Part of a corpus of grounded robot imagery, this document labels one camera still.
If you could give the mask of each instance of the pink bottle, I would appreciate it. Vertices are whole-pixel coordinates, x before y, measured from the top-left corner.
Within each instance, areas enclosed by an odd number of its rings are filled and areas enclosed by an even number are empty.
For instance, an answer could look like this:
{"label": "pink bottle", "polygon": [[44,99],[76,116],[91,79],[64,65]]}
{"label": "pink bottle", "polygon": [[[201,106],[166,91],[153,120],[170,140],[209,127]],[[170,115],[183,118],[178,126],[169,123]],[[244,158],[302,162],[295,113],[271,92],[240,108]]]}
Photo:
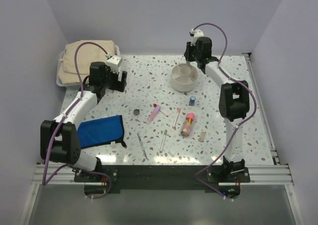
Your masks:
{"label": "pink bottle", "polygon": [[188,113],[186,118],[185,118],[185,122],[181,128],[181,135],[184,137],[189,136],[190,131],[191,131],[191,124],[194,120],[194,114],[193,113]]}

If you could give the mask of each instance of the pen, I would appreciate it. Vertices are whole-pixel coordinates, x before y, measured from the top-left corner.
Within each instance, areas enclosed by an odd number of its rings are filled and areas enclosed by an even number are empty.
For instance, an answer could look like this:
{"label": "pen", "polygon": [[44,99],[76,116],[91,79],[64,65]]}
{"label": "pen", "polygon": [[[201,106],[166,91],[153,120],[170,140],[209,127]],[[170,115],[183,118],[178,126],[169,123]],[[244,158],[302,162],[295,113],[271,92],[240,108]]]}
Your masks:
{"label": "pen", "polygon": [[138,136],[139,144],[140,144],[140,146],[141,146],[141,150],[143,151],[145,158],[148,160],[147,154],[146,154],[146,152],[145,152],[145,148],[144,148],[143,142],[141,141],[141,138],[140,138],[139,133],[137,133],[137,136]]}

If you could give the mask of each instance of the speckled white tabletop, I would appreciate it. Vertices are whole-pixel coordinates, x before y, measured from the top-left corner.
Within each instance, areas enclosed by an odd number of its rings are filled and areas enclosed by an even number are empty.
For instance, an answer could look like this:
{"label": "speckled white tabletop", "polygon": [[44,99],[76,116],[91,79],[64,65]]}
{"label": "speckled white tabletop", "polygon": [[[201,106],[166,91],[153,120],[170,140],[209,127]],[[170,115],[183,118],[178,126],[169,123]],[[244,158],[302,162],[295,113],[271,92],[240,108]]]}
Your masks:
{"label": "speckled white tabletop", "polygon": [[[174,90],[170,85],[172,67],[185,62],[181,55],[127,55],[123,57],[122,70],[128,72],[125,92],[107,90],[100,103],[84,119],[85,121],[122,115],[127,148],[116,144],[84,149],[85,152],[101,159],[103,164],[210,164],[226,145],[226,131],[223,118],[218,111],[220,89],[200,70],[195,88],[188,93]],[[252,88],[244,56],[226,56],[222,66],[232,76],[244,79]],[[68,89],[62,110],[75,98],[78,90]],[[190,96],[195,96],[194,106],[189,106]],[[158,113],[150,125],[144,123],[157,103],[169,114]],[[177,130],[172,129],[176,109],[181,113]],[[140,109],[135,116],[134,109]],[[193,112],[195,121],[189,137],[180,136],[180,129],[186,113]],[[159,152],[164,130],[168,130],[163,152]],[[201,131],[206,137],[198,141]],[[149,161],[145,160],[137,138],[140,133]],[[270,143],[267,139],[260,112],[244,127],[243,153],[247,165],[273,164]]]}

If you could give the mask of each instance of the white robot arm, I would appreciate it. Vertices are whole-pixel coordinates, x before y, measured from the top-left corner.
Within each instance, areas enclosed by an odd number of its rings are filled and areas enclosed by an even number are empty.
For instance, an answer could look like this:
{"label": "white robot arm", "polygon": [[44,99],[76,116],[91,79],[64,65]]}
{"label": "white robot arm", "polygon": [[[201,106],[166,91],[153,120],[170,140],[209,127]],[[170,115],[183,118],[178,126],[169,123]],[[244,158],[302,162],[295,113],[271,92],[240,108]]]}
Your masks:
{"label": "white robot arm", "polygon": [[[228,142],[239,122],[246,117],[246,113],[249,111],[248,92],[240,84],[226,78],[220,71],[219,60],[211,56],[212,41],[210,38],[205,37],[200,29],[192,29],[190,35],[193,38],[191,42],[187,42],[186,52],[184,53],[185,59],[188,64],[197,62],[198,68],[221,89],[219,111],[225,120]],[[248,87],[246,81],[240,82]],[[242,126],[239,126],[223,157],[225,174],[244,171],[245,161],[242,152],[242,140]]]}
{"label": "white robot arm", "polygon": [[105,95],[106,89],[123,92],[126,86],[127,72],[120,74],[122,59],[112,56],[104,62],[93,62],[89,68],[89,84],[84,85],[74,101],[52,121],[41,124],[41,157],[46,159],[49,143],[54,130],[62,123],[52,144],[50,161],[61,162],[88,171],[98,171],[100,159],[93,157],[80,149],[77,129],[84,117],[96,106]]}

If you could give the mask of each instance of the plastic tray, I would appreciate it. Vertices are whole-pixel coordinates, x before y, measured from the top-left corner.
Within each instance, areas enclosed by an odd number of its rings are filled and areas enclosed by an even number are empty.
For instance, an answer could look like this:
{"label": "plastic tray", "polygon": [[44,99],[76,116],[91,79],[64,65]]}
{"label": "plastic tray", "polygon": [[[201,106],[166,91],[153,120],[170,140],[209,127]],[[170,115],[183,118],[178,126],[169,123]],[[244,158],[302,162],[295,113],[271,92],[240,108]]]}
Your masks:
{"label": "plastic tray", "polygon": [[[115,54],[120,56],[120,51],[119,51],[119,47],[117,45],[115,45]],[[79,83],[65,83],[63,84],[62,81],[59,78],[59,70],[61,67],[61,61],[60,59],[62,59],[64,56],[64,50],[59,54],[59,59],[58,59],[58,68],[56,71],[56,84],[60,87],[72,87],[72,86],[78,86]]]}

